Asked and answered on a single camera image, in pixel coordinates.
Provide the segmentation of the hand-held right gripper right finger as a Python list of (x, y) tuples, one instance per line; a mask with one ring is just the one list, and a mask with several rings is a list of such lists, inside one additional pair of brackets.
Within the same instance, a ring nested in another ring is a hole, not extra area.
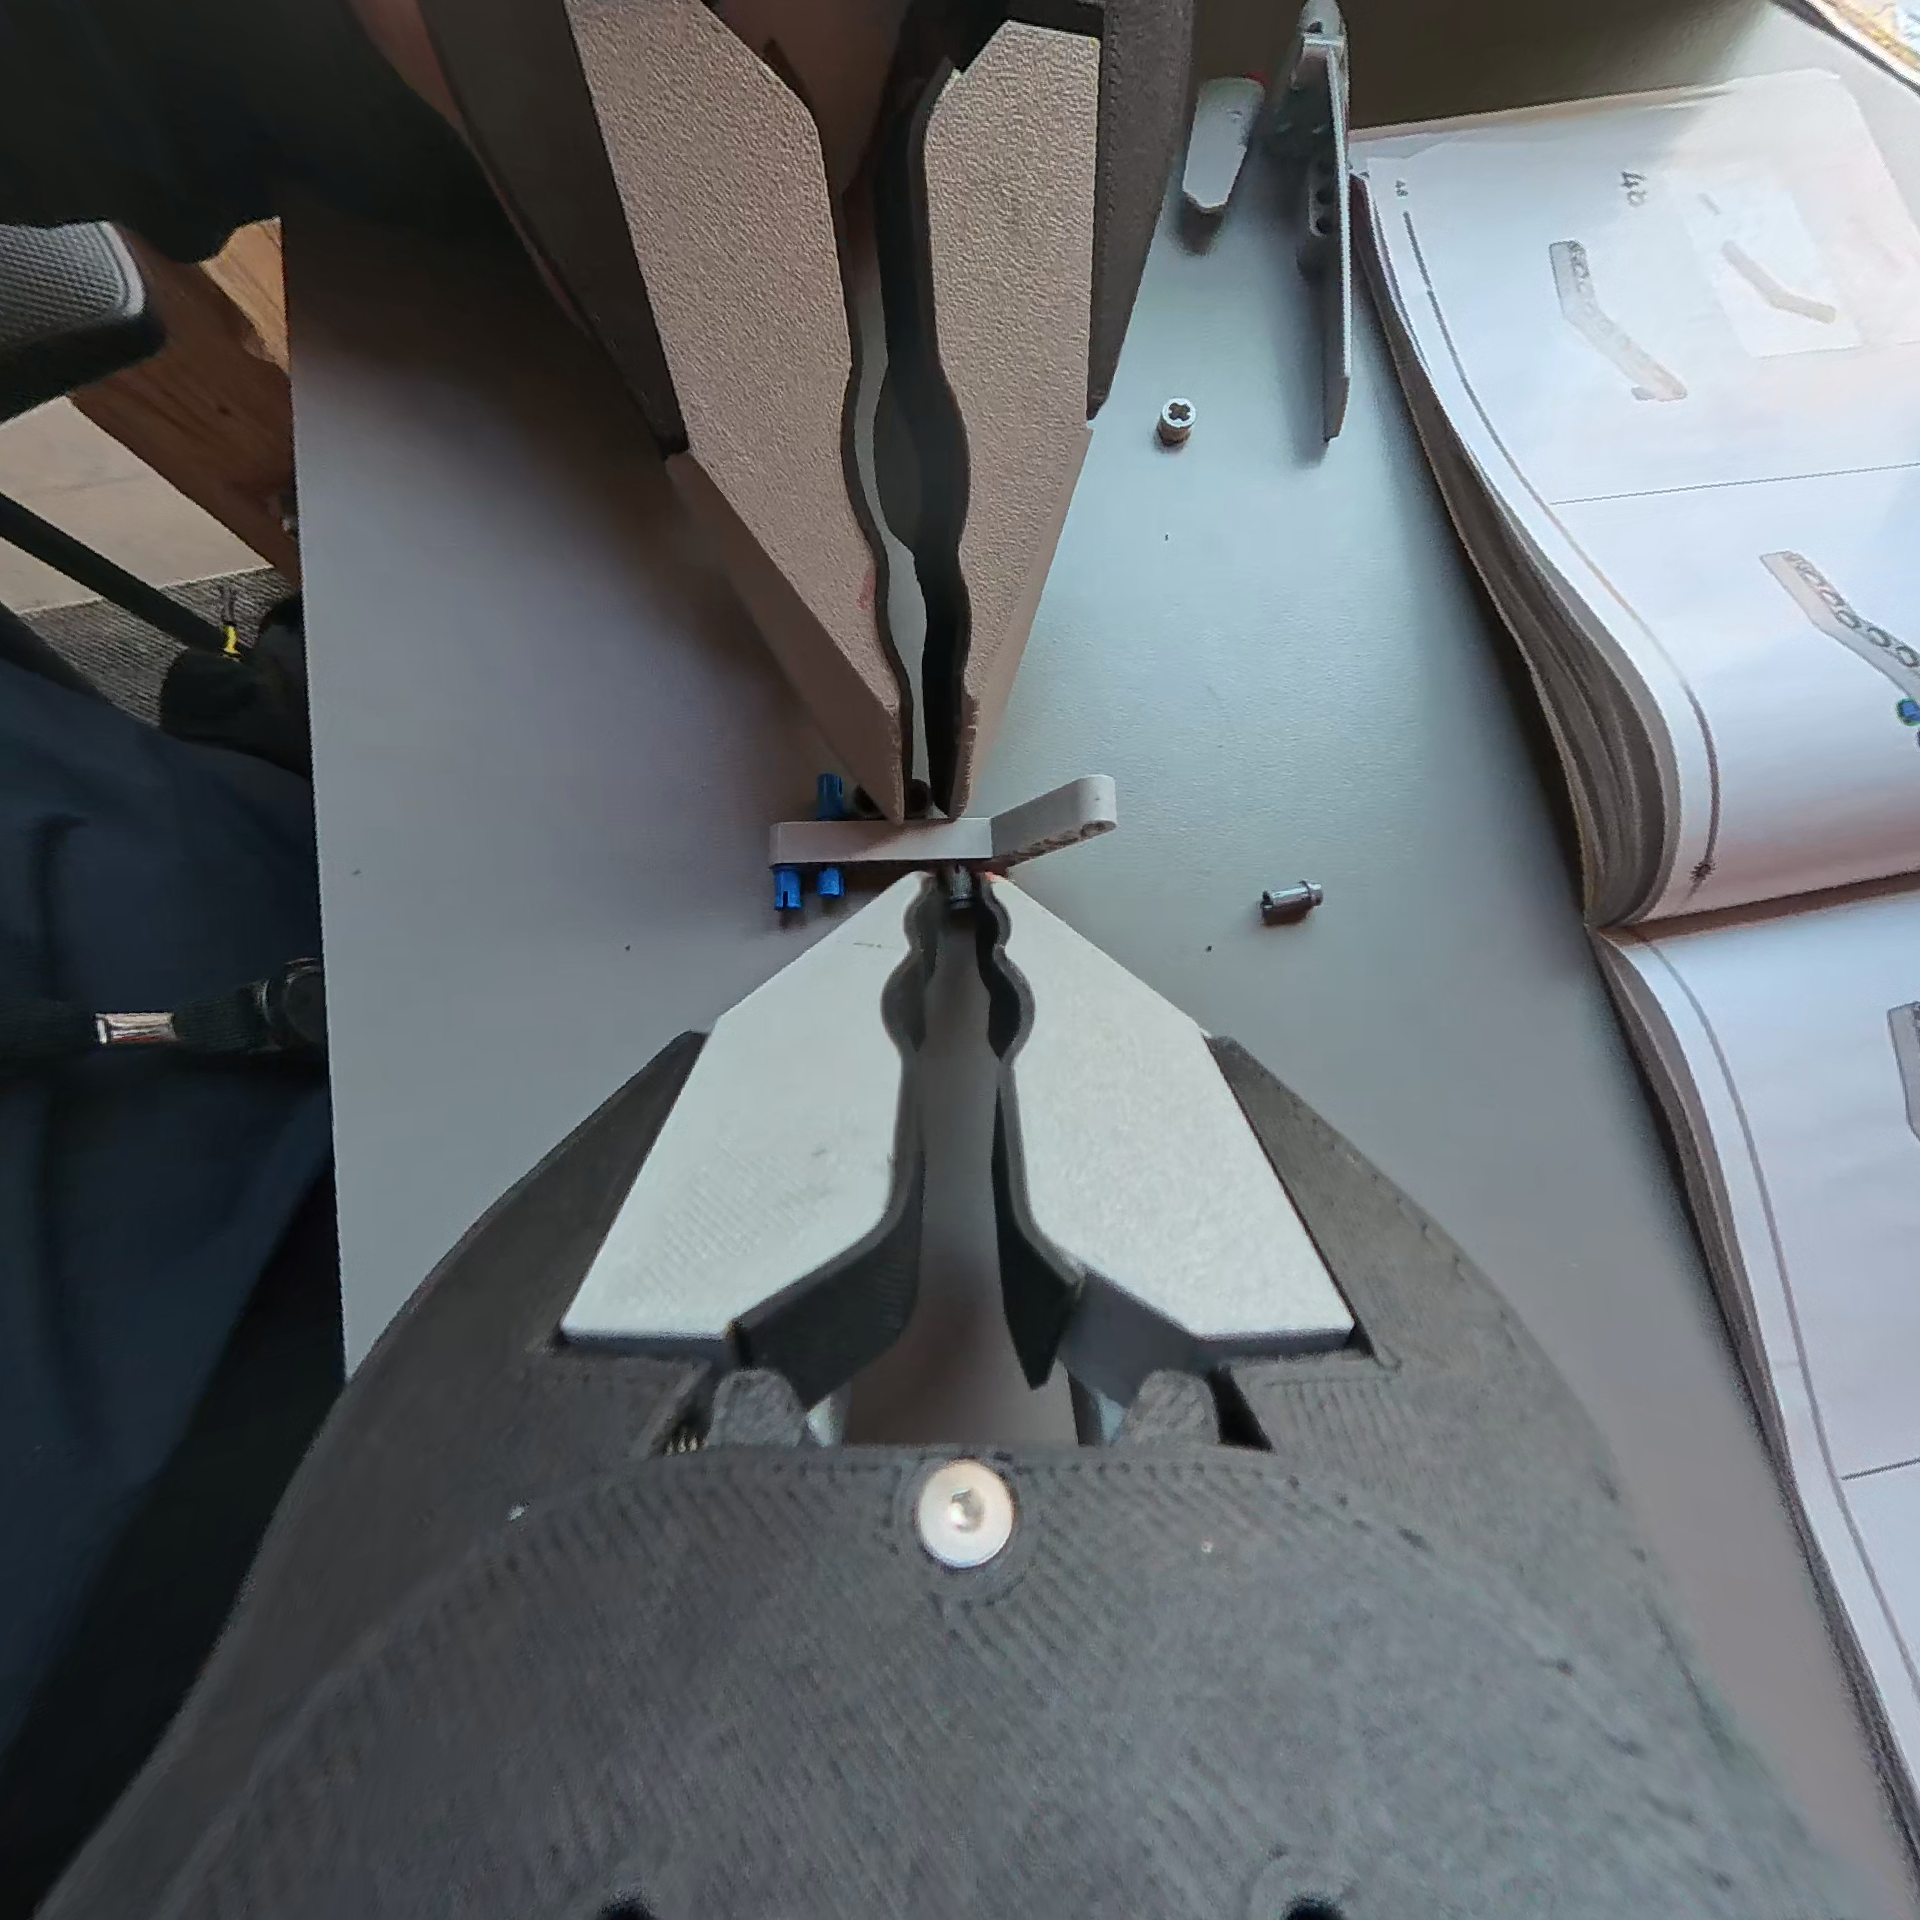
[(1356, 1310), (1211, 1036), (1012, 877), (977, 880), (1000, 1306), (1029, 1386), (1084, 1444), (1260, 1444), (1234, 1367), (1324, 1358)]

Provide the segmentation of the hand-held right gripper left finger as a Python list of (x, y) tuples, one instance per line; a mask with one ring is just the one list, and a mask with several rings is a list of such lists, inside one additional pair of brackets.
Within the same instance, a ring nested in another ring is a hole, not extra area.
[(905, 875), (719, 1015), (561, 1317), (567, 1345), (778, 1370), (814, 1407), (905, 1332), (939, 916), (935, 877)]

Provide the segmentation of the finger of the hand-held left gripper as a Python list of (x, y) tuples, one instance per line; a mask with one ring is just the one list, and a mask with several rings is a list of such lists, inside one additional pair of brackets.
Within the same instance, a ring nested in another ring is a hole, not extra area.
[(680, 400), (669, 477), (830, 750), (896, 821), (912, 693), (851, 464), (820, 125), (709, 3), (567, 3), (566, 19)]
[(894, 443), (935, 805), (962, 812), (1091, 443), (1101, 42), (1002, 3), (908, 16), (878, 156)]

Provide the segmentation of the grey angled lego beam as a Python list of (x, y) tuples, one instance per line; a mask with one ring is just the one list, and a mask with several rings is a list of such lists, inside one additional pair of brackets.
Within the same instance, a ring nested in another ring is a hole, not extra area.
[(767, 833), (770, 907), (789, 920), (811, 893), (843, 902), (851, 877), (885, 886), (908, 870), (1004, 875), (1105, 836), (1115, 821), (1112, 778), (1077, 778), (1000, 812), (947, 815), (931, 805), (915, 818), (889, 818), (851, 805), (843, 779), (821, 772), (815, 812)]

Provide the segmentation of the person's left forearm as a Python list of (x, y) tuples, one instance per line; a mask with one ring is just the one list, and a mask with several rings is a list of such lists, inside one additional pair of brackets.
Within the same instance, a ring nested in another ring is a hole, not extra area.
[(387, 86), (347, 3), (3, 3), (3, 222), (210, 259), (323, 179)]

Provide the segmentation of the short grey lego panel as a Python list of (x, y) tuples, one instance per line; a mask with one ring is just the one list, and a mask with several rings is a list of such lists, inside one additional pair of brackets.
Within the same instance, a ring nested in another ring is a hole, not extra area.
[(1260, 75), (1206, 77), (1194, 89), (1183, 160), (1183, 213), (1190, 222), (1222, 222), (1234, 202), (1263, 99)]

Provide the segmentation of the long dark grey lego panel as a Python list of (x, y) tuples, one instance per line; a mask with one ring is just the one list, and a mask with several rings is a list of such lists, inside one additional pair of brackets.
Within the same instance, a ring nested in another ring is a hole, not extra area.
[(1270, 107), (1270, 144), (1300, 179), (1300, 275), (1314, 292), (1321, 437), (1349, 412), (1356, 260), (1349, 229), (1349, 29), (1339, 3), (1302, 3)]

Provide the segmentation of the brown cardboard box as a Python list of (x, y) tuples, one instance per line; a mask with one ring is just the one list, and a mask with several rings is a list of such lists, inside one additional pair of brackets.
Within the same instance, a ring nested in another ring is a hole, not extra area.
[(1345, 3), (1366, 131), (1764, 70), (1871, 67), (1790, 3)]

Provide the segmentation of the black bag yellow tag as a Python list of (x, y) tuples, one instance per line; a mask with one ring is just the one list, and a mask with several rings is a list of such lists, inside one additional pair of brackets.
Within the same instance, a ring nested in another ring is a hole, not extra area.
[(160, 680), (160, 730), (312, 772), (304, 593), (265, 611), (250, 646), (236, 655), (180, 650)]

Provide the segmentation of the black office chair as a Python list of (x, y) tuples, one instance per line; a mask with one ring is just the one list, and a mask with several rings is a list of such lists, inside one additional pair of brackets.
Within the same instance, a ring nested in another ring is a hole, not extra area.
[[(3, 229), (3, 420), (128, 371), (167, 344), (129, 248), (103, 222)], [(167, 591), (3, 495), (3, 538), (181, 646), (221, 632)]]

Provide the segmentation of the white instruction booklet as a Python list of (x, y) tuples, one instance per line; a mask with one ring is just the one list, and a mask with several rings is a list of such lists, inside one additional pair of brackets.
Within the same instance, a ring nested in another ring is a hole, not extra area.
[(1811, 67), (1362, 135), (1356, 230), (1915, 1781), (1915, 222)]

